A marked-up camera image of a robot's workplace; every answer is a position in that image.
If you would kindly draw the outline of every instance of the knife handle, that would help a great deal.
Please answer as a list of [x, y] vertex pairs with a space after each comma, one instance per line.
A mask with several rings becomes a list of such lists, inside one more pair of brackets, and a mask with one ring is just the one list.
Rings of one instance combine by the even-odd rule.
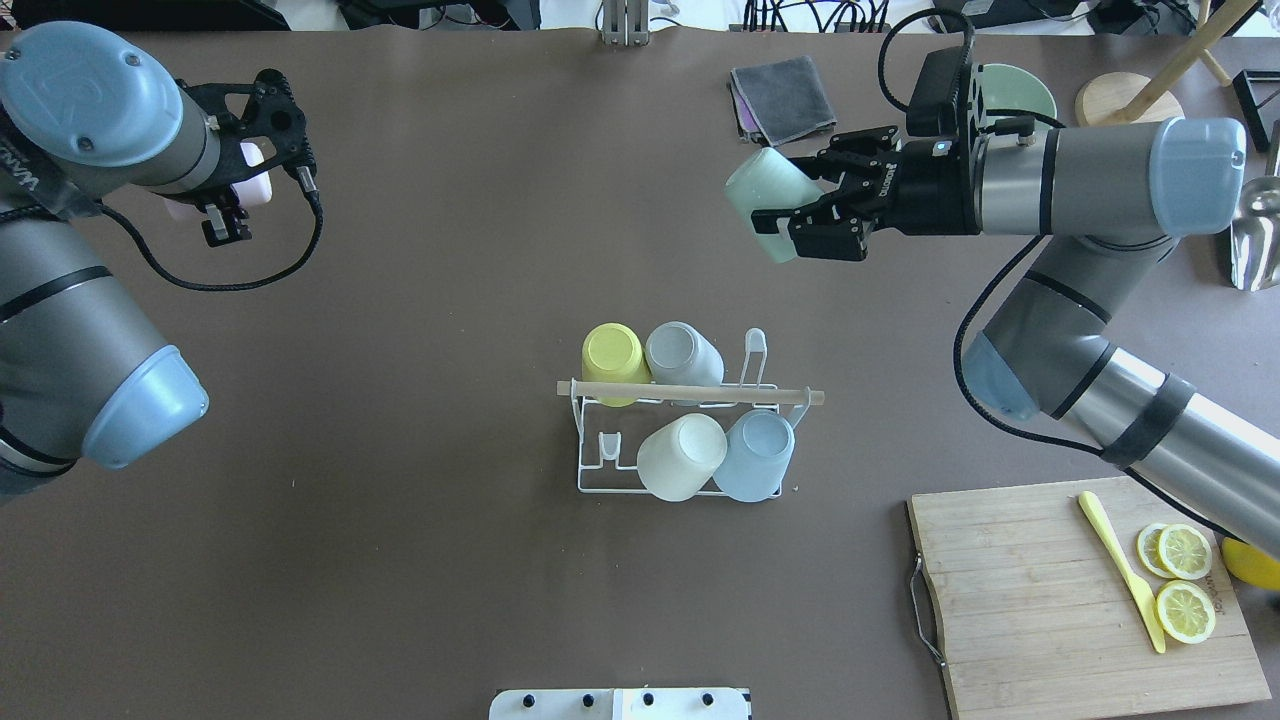
[[1102, 507], [1102, 501], [1092, 491], [1082, 492], [1078, 500], [1080, 501], [1080, 509], [1084, 510], [1084, 516], [1089, 519], [1093, 532], [1098, 533], [1102, 544], [1111, 553], [1111, 561], [1120, 569], [1120, 574], [1125, 578], [1132, 575], [1133, 569], [1129, 566], [1129, 559], [1125, 557], [1124, 551], [1120, 548], [1120, 538], [1116, 537], [1115, 528], [1111, 527], [1111, 519], [1107, 518], [1107, 511]]

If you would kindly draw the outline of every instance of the metal spoon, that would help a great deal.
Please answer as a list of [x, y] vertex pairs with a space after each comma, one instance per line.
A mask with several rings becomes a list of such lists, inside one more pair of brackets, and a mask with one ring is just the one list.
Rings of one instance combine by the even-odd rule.
[[1266, 170], [1244, 183], [1231, 219], [1231, 283], [1251, 292], [1280, 284], [1280, 120], [1271, 128]]

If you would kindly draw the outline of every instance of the light blue plastic cap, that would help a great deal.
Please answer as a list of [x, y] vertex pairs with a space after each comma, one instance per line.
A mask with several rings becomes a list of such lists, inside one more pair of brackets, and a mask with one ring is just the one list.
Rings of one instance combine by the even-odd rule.
[[987, 338], [978, 333], [969, 350], [960, 359], [960, 372], [974, 397], [998, 410], [1002, 415], [1029, 420], [1039, 406], [1030, 393], [1000, 356], [1000, 351]]
[[0, 55], [0, 101], [46, 152], [96, 168], [150, 160], [182, 124], [182, 91], [155, 58], [77, 22], [18, 35]]
[[93, 419], [86, 457], [119, 470], [204, 416], [209, 395], [178, 348], [166, 345], [147, 357]]
[[1151, 146], [1151, 204], [1170, 237], [1231, 224], [1244, 182], [1244, 127], [1230, 118], [1174, 118]]

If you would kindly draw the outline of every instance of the knife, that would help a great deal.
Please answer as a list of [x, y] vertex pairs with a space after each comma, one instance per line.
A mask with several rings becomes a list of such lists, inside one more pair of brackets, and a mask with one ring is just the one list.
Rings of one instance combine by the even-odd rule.
[[1098, 496], [1084, 491], [1080, 493], [1079, 501], [1080, 509], [1084, 510], [1084, 516], [1093, 525], [1093, 532], [1098, 533], [1098, 537], [1102, 538], [1102, 544], [1106, 546], [1111, 560], [1120, 569], [1124, 583], [1129, 585], [1129, 594], [1138, 603], [1138, 612], [1142, 615], [1142, 623], [1147, 625], [1151, 644], [1156, 648], [1156, 652], [1165, 652], [1165, 629], [1160, 626], [1160, 620], [1156, 618], [1156, 596], [1152, 594], [1151, 585], [1129, 566], [1129, 559], [1120, 550], [1120, 541], [1116, 539], [1116, 532], [1111, 528], [1111, 520], [1107, 518], [1107, 511], [1102, 509], [1102, 501], [1098, 500]]

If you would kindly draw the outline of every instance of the yellow lemon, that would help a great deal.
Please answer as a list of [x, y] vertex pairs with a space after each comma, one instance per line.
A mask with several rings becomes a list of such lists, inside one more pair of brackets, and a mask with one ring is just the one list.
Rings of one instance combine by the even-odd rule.
[[1196, 528], [1180, 523], [1160, 530], [1156, 555], [1164, 569], [1183, 580], [1198, 580], [1208, 575], [1213, 562], [1213, 552], [1204, 536]]
[[1213, 601], [1199, 585], [1187, 580], [1170, 580], [1160, 588], [1156, 616], [1166, 633], [1188, 644], [1204, 642], [1217, 624]]
[[1222, 538], [1222, 562], [1233, 575], [1251, 585], [1280, 591], [1280, 562], [1252, 544]]
[[1138, 560], [1142, 561], [1143, 568], [1151, 570], [1157, 578], [1171, 580], [1174, 579], [1174, 574], [1160, 566], [1160, 553], [1156, 550], [1156, 546], [1160, 543], [1160, 530], [1167, 527], [1164, 523], [1152, 523], [1138, 533]]

